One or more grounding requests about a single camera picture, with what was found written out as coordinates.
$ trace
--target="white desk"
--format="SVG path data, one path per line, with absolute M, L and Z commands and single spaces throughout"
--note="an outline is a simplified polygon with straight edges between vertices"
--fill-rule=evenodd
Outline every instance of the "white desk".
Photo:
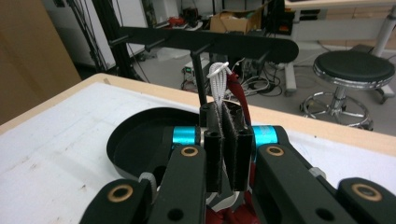
M 0 126 L 0 222 L 78 223 L 96 193 L 120 178 L 106 155 L 108 137 L 133 114 L 158 106 L 198 112 L 199 99 L 97 75 Z M 396 137 L 255 106 L 250 112 L 255 124 L 282 125 L 335 187 L 360 176 L 396 194 Z
M 348 7 L 382 7 L 392 6 L 384 19 L 353 19 L 336 21 L 300 21 L 301 10 Z M 295 10 L 291 39 L 301 40 L 335 40 L 335 39 L 376 39 L 373 54 L 381 56 L 393 27 L 396 24 L 396 0 L 307 0 L 290 2 L 285 0 L 285 7 Z M 286 92 L 297 90 L 293 63 L 286 66 Z M 384 97 L 394 97 L 389 86 L 382 88 Z

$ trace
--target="wooden table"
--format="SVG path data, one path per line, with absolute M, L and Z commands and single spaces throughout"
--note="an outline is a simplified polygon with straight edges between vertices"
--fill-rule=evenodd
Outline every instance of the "wooden table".
M 198 112 L 198 95 L 99 74 L 0 126 L 2 223 L 76 223 L 106 183 L 121 178 L 106 141 L 139 111 Z M 250 107 L 254 124 L 283 126 L 291 143 L 336 187 L 371 179 L 396 193 L 396 137 Z

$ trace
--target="stool leg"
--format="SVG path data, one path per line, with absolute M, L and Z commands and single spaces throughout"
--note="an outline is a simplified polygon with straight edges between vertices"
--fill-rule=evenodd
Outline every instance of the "stool leg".
M 346 91 L 347 89 L 344 87 L 337 87 L 332 98 L 332 103 L 330 104 L 330 114 L 335 117 L 338 123 L 341 123 L 338 115 L 342 112 L 342 107 L 345 104 Z

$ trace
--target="red cable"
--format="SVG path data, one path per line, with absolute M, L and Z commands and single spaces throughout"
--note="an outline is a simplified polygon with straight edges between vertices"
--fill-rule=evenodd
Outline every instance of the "red cable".
M 242 89 L 242 86 L 238 81 L 238 75 L 235 72 L 227 76 L 227 87 L 241 104 L 245 115 L 245 122 L 247 125 L 251 125 L 248 101 L 245 96 L 244 89 Z

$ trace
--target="black circular plate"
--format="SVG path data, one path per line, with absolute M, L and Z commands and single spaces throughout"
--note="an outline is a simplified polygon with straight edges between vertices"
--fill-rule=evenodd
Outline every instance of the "black circular plate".
M 198 114 L 169 107 L 142 111 L 129 117 L 110 135 L 107 156 L 127 178 L 138 178 L 143 172 L 163 173 L 172 143 L 170 127 L 196 126 L 198 122 Z

